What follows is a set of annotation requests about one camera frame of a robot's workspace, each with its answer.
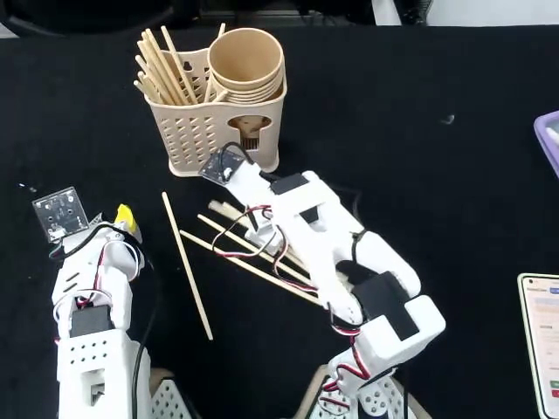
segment yellow object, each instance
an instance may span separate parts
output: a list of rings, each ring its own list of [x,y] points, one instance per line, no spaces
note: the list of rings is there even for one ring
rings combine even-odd
[[[119,208],[116,213],[116,218],[114,219],[115,223],[120,223],[124,221],[130,233],[134,234],[136,229],[138,228],[138,224],[136,224],[136,220],[134,220],[134,214],[132,214],[132,210],[125,204],[119,205]]]

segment smartphone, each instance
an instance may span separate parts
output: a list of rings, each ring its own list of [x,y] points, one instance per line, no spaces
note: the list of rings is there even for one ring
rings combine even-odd
[[[559,276],[518,277],[522,318],[541,419],[559,419]]]

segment stack of paper cups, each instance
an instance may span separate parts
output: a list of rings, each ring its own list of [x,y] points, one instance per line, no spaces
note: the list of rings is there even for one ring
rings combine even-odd
[[[257,104],[281,94],[284,55],[265,31],[241,28],[217,38],[208,50],[211,84],[224,102]]]

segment phone screen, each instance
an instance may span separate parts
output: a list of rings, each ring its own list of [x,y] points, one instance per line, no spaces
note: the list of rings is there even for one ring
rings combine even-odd
[[[559,418],[559,278],[525,277],[522,290],[543,412]]]

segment purple container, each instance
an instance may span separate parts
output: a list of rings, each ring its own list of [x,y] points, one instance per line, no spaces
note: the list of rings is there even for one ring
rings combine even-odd
[[[555,140],[549,135],[548,128],[557,133]],[[534,130],[542,145],[543,152],[548,157],[557,177],[559,177],[559,144],[556,142],[559,140],[559,111],[548,113],[536,119]]]

